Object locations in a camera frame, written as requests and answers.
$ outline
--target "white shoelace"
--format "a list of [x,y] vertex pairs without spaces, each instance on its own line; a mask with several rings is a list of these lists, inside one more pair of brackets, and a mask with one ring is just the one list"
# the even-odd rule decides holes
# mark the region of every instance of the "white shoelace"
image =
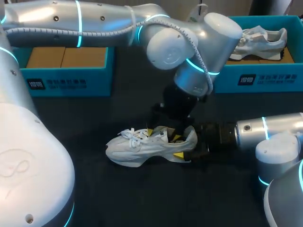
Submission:
[[148,139],[148,132],[147,129],[140,129],[135,131],[134,128],[131,130],[126,129],[120,132],[118,135],[123,136],[126,139],[129,139],[129,147],[136,148],[140,145],[140,143],[146,143]]
[[248,41],[251,41],[251,36],[250,35],[247,35],[245,33],[242,34],[242,38],[240,39],[240,44],[245,44],[246,42]]

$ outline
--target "silver metal surface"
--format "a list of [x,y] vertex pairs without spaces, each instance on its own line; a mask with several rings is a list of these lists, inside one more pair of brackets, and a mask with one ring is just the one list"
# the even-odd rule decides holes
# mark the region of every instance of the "silver metal surface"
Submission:
[[236,138],[240,150],[255,149],[258,143],[280,132],[288,131],[298,135],[301,145],[303,144],[303,117],[300,113],[292,113],[271,117],[264,117],[238,121],[235,129]]
[[[156,14],[166,14],[158,5],[146,4],[132,7],[136,23]],[[129,8],[108,4],[75,1],[33,1],[9,4],[4,29],[18,27],[50,28],[83,32],[111,32],[133,24]],[[131,32],[108,37],[82,37],[83,47],[110,47],[128,45]],[[66,46],[76,47],[78,37],[54,36],[42,33],[16,33],[8,36],[12,46]]]
[[283,176],[273,180],[268,188],[268,203],[272,217],[278,227],[303,226],[302,161]]
[[196,70],[187,61],[179,66],[174,81],[180,89],[193,96],[202,97],[208,90],[205,73]]
[[[219,73],[239,40],[218,33],[204,21],[199,24],[193,24],[190,29],[194,31],[198,37],[199,53],[207,70],[210,73]],[[190,61],[200,68],[200,64],[195,56],[190,59]],[[216,75],[211,75],[211,78],[212,81],[214,81]],[[184,62],[178,69],[174,81],[183,91],[197,97],[205,95],[208,90],[205,74],[201,72],[200,69],[189,65],[188,62]]]
[[269,164],[257,160],[258,175],[260,179],[263,181],[263,182],[260,181],[263,195],[267,188],[266,183],[270,184],[272,180],[282,176],[287,170],[293,167],[299,160],[300,160],[299,156],[297,156],[292,161],[281,163],[281,164]]
[[19,64],[10,53],[12,49],[0,25],[0,103],[22,106],[37,115]]

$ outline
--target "cable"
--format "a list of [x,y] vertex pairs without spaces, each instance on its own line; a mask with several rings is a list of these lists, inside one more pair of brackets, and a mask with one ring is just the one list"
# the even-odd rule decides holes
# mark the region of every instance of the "cable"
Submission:
[[[157,19],[139,22],[136,24],[136,27],[149,25],[149,24],[158,24],[158,25],[163,25],[163,26],[175,29],[176,31],[180,32],[189,41],[189,43],[191,44],[191,46],[193,47],[193,49],[195,51],[195,56],[197,57],[198,62],[200,64],[201,68],[204,70],[204,73],[206,75],[207,84],[208,84],[207,95],[211,94],[211,92],[214,89],[212,79],[208,73],[208,70],[204,64],[204,61],[199,53],[198,48],[196,47],[195,43],[192,41],[192,39],[188,35],[187,31],[185,31],[184,29],[182,29],[181,27],[179,27],[175,24],[157,20]],[[117,36],[117,35],[122,35],[122,34],[125,34],[128,32],[132,32],[133,29],[135,29],[135,26],[129,26],[127,28],[124,28],[119,31],[114,31],[114,32],[77,32],[77,31],[69,31],[69,30],[47,29],[47,28],[12,28],[12,29],[6,30],[6,34],[11,35],[14,33],[28,33],[29,32],[29,33],[47,33],[47,34],[53,34],[53,35],[92,36],[92,37],[104,37],[105,36],[105,37],[107,37],[107,36]]]

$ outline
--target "black tabletop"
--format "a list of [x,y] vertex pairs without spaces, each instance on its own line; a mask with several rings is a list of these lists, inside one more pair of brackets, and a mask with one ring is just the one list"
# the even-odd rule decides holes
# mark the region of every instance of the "black tabletop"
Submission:
[[[148,160],[140,168],[118,166],[105,144],[124,130],[143,128],[161,101],[174,70],[160,71],[141,49],[116,51],[110,98],[36,98],[47,128],[66,147],[75,174],[73,227],[267,227],[253,155],[175,164]],[[192,116],[200,122],[235,122],[300,112],[298,93],[213,94]]]

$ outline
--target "logo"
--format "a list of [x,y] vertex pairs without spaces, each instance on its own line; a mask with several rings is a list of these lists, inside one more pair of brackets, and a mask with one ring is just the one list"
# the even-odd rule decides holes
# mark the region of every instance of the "logo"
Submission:
[[243,74],[240,76],[238,86],[253,85],[255,78],[256,78],[255,74]]
[[31,90],[45,90],[44,83],[41,79],[27,79]]

